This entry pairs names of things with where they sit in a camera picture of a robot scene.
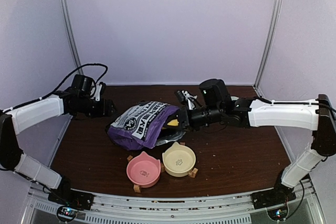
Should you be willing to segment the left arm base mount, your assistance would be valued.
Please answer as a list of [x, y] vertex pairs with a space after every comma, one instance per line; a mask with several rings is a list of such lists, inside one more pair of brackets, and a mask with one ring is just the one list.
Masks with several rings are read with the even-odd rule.
[[71, 181], [63, 178], [56, 189], [48, 188], [48, 200], [79, 210], [90, 210], [94, 195], [71, 188]]

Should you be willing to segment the purple pet food bag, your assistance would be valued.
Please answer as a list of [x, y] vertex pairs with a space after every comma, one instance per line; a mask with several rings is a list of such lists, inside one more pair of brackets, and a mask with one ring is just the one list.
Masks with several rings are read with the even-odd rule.
[[152, 149], [182, 139], [185, 132], [163, 129], [177, 106], [159, 101], [140, 102], [130, 107], [106, 127], [110, 140], [127, 151]]

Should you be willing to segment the yellow plastic scoop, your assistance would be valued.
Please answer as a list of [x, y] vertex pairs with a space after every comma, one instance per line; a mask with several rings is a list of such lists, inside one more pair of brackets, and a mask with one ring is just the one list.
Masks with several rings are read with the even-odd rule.
[[178, 119], [173, 119], [170, 120], [169, 122], [166, 121], [163, 125], [164, 129], [173, 129], [173, 130], [178, 130], [179, 129], [179, 121]]

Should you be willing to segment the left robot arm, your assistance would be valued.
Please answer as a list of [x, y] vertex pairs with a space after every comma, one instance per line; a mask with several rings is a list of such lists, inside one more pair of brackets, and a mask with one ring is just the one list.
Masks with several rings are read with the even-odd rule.
[[71, 205], [75, 192], [62, 185], [64, 177], [29, 156], [19, 145], [18, 136], [38, 126], [47, 126], [56, 118], [82, 114], [88, 118], [109, 118], [117, 109], [104, 98], [104, 82], [77, 74], [64, 90], [1, 111], [1, 170], [25, 176], [49, 189], [64, 205]]

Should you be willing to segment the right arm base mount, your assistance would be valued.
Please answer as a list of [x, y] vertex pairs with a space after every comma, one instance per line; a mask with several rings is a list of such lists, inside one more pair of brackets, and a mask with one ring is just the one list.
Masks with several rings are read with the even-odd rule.
[[254, 209], [268, 208], [285, 204], [295, 200], [297, 197], [293, 188], [289, 188], [280, 182], [276, 182], [272, 189], [258, 191], [251, 194]]

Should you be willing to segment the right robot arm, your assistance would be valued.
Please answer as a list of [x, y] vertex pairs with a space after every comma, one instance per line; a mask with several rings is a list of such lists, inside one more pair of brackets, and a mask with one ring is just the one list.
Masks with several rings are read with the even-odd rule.
[[241, 128], [279, 126], [307, 129], [312, 143], [280, 174], [269, 192], [272, 203], [279, 204], [312, 169], [335, 155], [335, 109], [327, 95], [305, 101], [275, 101], [261, 97], [234, 100], [221, 79], [209, 79], [199, 85], [205, 101], [202, 106], [188, 91], [176, 91], [184, 106], [178, 113], [181, 130], [196, 131], [213, 123]]

